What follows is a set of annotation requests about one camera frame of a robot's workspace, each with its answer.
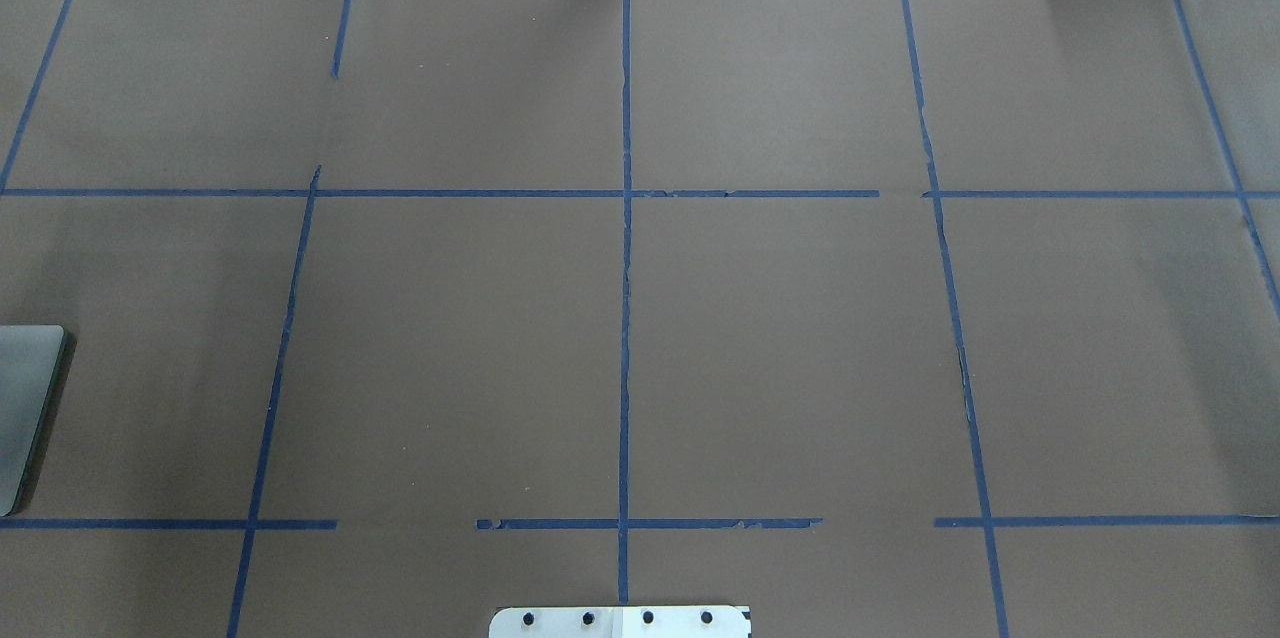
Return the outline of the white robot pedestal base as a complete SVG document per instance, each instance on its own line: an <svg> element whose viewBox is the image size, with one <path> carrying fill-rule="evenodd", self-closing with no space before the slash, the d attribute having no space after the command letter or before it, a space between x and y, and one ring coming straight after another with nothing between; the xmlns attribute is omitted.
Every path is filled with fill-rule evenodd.
<svg viewBox="0 0 1280 638"><path fill-rule="evenodd" d="M748 607L732 605L508 607L489 637L751 637Z"/></svg>

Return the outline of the silver closed laptop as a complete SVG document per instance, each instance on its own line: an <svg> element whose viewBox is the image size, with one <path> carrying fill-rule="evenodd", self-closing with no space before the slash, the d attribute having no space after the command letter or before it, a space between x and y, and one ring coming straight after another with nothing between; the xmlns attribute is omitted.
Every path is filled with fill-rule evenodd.
<svg viewBox="0 0 1280 638"><path fill-rule="evenodd" d="M5 518L20 509L35 474L67 338L61 325L1 327L1 515Z"/></svg>

